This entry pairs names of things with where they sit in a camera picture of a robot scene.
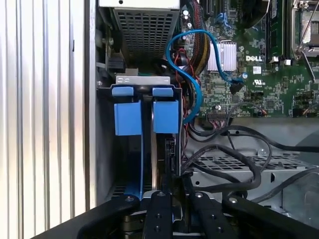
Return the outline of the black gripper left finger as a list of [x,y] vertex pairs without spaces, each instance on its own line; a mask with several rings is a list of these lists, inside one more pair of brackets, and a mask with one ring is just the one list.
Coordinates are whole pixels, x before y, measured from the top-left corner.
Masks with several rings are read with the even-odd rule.
[[[147,205],[142,238],[171,239],[172,195],[167,191],[172,176],[162,176],[162,189],[152,193]],[[121,195],[89,211],[59,224],[39,235],[35,239],[92,239],[98,232],[105,233],[107,228],[115,226],[125,216],[135,213],[142,201],[134,195]]]

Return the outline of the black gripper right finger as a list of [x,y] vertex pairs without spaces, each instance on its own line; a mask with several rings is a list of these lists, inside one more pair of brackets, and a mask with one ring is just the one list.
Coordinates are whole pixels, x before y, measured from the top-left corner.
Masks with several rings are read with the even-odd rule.
[[238,196],[211,199],[183,175],[188,200],[207,239],[317,239],[318,229]]

